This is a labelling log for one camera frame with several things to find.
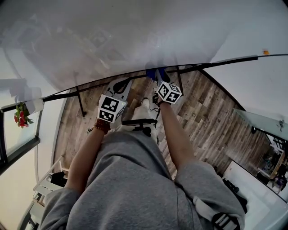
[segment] wooden floor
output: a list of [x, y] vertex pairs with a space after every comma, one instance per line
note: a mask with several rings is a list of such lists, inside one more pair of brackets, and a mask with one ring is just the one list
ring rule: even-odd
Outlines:
[[[176, 74], [171, 74], [170, 77], [174, 84], [179, 85]], [[233, 108], [238, 108], [235, 103], [200, 72], [182, 74], [181, 78], [184, 96], [172, 108], [190, 137], [196, 158], [217, 166], [218, 173], [224, 173], [231, 160], [234, 160], [252, 174], [256, 174], [262, 156], [270, 148], [265, 134], [260, 132], [251, 134], [251, 126], [233, 111]], [[113, 79], [101, 80], [83, 87]], [[127, 109], [122, 119], [131, 119], [134, 109], [140, 105], [144, 97], [152, 101], [153, 87], [155, 83], [148, 78], [133, 80], [127, 99]], [[82, 104], [87, 112], [85, 118], [82, 117], [78, 98], [67, 99], [54, 154], [54, 160], [65, 154], [66, 168], [70, 167], [73, 157], [86, 139], [88, 128], [95, 123], [99, 97], [104, 89], [105, 86], [81, 93]], [[176, 168], [169, 155], [161, 116], [158, 119], [157, 133], [159, 148], [174, 177]]]

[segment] foot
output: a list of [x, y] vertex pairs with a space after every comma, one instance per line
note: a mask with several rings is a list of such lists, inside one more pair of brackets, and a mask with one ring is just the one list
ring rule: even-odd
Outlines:
[[150, 108], [150, 101], [149, 101], [149, 99], [146, 98], [146, 97], [144, 97], [144, 99], [143, 99], [142, 102], [141, 102], [141, 106], [144, 106], [144, 107], [146, 107], [147, 109], [149, 109], [149, 108]]

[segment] white pants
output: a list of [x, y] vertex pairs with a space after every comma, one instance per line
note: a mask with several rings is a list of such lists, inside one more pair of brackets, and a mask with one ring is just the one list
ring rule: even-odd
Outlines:
[[[135, 108], [134, 114], [131, 120], [137, 120], [137, 119], [151, 119], [151, 115], [149, 114], [149, 109], [145, 106], [139, 106]], [[156, 128], [154, 127], [154, 124], [146, 124], [144, 127], [150, 127], [151, 128], [151, 138], [157, 143], [157, 132]], [[119, 125], [117, 128], [111, 129], [109, 132], [117, 132], [117, 131], [132, 131], [135, 129], [134, 126], [129, 125]]]

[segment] bracelet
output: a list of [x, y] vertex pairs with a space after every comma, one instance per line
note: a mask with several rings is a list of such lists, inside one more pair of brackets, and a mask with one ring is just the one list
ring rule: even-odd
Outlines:
[[167, 103], [167, 104], [171, 105], [171, 103], [169, 103], [169, 102], [160, 101], [160, 102], [157, 104], [157, 105], [158, 105], [158, 107], [160, 107], [160, 105], [161, 105], [162, 103]]
[[101, 119], [97, 119], [94, 128], [102, 130], [105, 134], [110, 130], [110, 123]]

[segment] white cube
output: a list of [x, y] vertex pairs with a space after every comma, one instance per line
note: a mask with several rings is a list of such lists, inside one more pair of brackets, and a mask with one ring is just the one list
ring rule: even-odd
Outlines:
[[126, 105], [127, 102], [102, 94], [99, 100], [98, 118], [114, 123], [123, 113]]
[[171, 104], [175, 104], [182, 95], [178, 86], [169, 84], [167, 82], [162, 82], [157, 93], [163, 101]]

